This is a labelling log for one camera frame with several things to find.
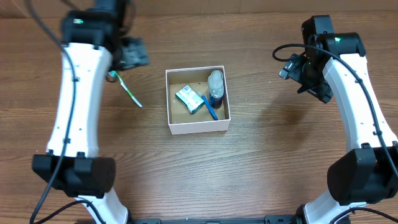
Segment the green white toothbrush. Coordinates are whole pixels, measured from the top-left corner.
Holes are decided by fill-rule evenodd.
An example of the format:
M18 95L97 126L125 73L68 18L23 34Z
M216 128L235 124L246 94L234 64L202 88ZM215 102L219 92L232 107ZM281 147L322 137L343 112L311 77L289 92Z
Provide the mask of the green white toothbrush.
M119 83L121 85L121 87L125 90L125 92L130 96L130 98L132 99L133 102L135 102L135 104L142 108L142 104L139 102L139 100L132 94L132 92L129 90L129 88L126 86L124 80L121 78L121 76L118 74L118 72L116 71L110 71L108 72L108 74L112 77L112 78L117 78L119 80Z

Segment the green white soap box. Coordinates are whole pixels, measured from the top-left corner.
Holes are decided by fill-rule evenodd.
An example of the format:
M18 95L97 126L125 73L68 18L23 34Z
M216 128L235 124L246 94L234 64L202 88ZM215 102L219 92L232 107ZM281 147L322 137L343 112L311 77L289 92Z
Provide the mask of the green white soap box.
M176 92L175 96L187 107L191 114L195 114L205 104L204 100L189 85Z

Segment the dark bottle with clear cap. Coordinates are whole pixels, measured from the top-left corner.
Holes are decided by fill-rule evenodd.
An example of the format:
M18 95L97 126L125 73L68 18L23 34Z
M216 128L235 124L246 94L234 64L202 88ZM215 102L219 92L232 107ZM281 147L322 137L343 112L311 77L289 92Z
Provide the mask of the dark bottle with clear cap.
M212 108L221 107L224 96L223 73L219 70L213 70L208 77L208 101Z

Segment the blue disposable razor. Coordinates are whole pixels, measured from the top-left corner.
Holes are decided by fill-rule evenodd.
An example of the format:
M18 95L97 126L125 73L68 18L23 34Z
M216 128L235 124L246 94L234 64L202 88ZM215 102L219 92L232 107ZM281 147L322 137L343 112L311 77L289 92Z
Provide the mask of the blue disposable razor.
M218 120L218 117L217 117L216 113L214 112L213 108L211 107L210 103L209 103L208 100L206 99L206 96L205 96L205 95L202 95L201 98L202 98L202 100L204 101L204 103L205 103L205 105L206 105L206 107L207 107L209 113L211 114L212 118L213 118L215 121L217 121L217 120Z

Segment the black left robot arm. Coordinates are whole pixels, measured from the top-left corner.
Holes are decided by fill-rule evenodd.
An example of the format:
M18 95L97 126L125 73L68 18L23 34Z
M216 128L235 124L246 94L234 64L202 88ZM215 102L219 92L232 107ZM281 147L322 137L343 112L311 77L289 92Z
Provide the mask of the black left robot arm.
M149 63L143 41L128 36L134 15L132 1L96 0L85 10L71 8L60 36L49 33L62 55L62 81L52 135L32 170L47 184L43 198L61 190L95 223L132 223L113 187L115 160L98 154L98 119L110 75Z

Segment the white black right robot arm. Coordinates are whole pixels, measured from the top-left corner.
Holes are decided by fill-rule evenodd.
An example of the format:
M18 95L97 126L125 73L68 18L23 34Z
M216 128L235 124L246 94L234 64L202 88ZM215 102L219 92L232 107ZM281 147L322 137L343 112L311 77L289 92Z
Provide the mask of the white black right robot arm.
M397 136L372 88L359 34L336 33L330 16L302 24L304 52L285 60L284 79L327 103L335 99L346 135L346 154L327 172L327 189L302 205L295 223L348 223L348 215L397 193Z

